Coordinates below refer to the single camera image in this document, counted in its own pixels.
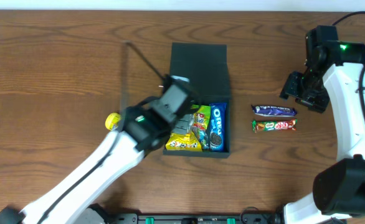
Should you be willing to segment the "yellow cylindrical candy pack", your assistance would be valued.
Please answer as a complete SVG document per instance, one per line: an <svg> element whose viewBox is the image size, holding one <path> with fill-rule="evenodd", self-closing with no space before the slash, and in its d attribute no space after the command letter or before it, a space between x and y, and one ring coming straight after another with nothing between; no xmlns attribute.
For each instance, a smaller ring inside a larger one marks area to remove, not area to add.
<svg viewBox="0 0 365 224"><path fill-rule="evenodd" d="M108 130L113 130L118 127L118 123L121 121L121 115L118 113L111 113L105 120L105 127Z"/></svg>

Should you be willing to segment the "blue Oreo cookie pack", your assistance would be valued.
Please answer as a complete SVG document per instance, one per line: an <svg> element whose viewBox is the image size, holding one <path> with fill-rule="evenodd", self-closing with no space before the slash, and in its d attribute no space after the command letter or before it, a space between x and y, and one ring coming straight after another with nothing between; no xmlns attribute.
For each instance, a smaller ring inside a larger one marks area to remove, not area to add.
<svg viewBox="0 0 365 224"><path fill-rule="evenodd" d="M209 133L209 145L211 151L222 152L224 150L226 106L226 103L211 104L211 128Z"/></svg>

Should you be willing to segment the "purple Dairy Milk bar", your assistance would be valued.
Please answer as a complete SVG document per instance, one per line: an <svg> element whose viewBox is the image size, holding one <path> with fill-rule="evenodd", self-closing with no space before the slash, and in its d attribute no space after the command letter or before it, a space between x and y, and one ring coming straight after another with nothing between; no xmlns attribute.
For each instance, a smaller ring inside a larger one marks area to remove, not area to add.
<svg viewBox="0 0 365 224"><path fill-rule="evenodd" d="M294 108L270 105L252 105L254 114L266 117L294 117L297 111Z"/></svg>

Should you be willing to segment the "dark green hinged box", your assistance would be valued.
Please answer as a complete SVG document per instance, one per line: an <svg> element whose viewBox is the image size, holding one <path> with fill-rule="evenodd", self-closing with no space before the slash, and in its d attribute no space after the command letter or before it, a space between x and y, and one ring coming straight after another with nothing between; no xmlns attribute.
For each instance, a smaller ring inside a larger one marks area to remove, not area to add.
<svg viewBox="0 0 365 224"><path fill-rule="evenodd" d="M227 65L227 46L222 44L192 44L174 42L171 50L169 74L189 80L203 105L225 103L224 139L221 152L169 151L167 156L211 157L226 159L230 156L230 76Z"/></svg>

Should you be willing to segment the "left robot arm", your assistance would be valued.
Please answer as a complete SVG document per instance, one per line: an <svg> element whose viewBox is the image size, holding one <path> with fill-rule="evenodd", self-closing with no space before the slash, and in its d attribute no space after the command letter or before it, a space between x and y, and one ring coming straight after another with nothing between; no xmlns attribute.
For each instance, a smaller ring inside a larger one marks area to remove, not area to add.
<svg viewBox="0 0 365 224"><path fill-rule="evenodd" d="M161 147L178 121L191 112L137 105L118 118L108 117L110 132L85 161L22 210L6 206L0 211L0 223L75 223L110 184Z"/></svg>

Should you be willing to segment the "Haribo gummy worms bag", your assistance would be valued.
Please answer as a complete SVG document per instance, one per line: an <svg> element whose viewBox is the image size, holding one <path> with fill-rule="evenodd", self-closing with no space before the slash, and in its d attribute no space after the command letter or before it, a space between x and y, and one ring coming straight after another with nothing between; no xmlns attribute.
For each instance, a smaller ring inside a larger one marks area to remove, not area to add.
<svg viewBox="0 0 365 224"><path fill-rule="evenodd" d="M211 118L211 107L207 105L194 105L194 109L197 109L197 111L194 113L194 123L191 130L201 144L202 150L208 151L209 140L207 128L209 125L209 120Z"/></svg>

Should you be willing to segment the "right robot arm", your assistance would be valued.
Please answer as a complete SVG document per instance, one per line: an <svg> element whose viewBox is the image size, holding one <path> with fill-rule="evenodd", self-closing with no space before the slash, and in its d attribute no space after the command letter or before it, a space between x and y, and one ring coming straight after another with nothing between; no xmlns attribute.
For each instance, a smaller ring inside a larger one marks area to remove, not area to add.
<svg viewBox="0 0 365 224"><path fill-rule="evenodd" d="M307 196L283 208L285 223L328 223L365 216L365 45L306 43L306 72L292 73L282 97L317 112L332 106L336 164L319 173Z"/></svg>

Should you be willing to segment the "yellow snack bag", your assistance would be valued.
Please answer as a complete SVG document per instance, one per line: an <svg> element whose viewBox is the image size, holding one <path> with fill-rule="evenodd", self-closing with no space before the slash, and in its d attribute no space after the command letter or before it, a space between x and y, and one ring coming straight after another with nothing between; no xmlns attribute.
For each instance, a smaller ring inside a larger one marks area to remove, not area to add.
<svg viewBox="0 0 365 224"><path fill-rule="evenodd" d="M166 149L169 151L201 152L202 146L192 132L188 134L171 133L170 138L166 143Z"/></svg>

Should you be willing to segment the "green red KitKat bar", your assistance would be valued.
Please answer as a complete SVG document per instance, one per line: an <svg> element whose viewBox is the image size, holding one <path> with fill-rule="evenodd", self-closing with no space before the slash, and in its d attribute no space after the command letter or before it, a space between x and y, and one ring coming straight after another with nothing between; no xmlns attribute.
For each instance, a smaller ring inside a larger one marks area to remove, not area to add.
<svg viewBox="0 0 365 224"><path fill-rule="evenodd" d="M288 121L252 121L252 129L255 133L262 131L296 130L296 119Z"/></svg>

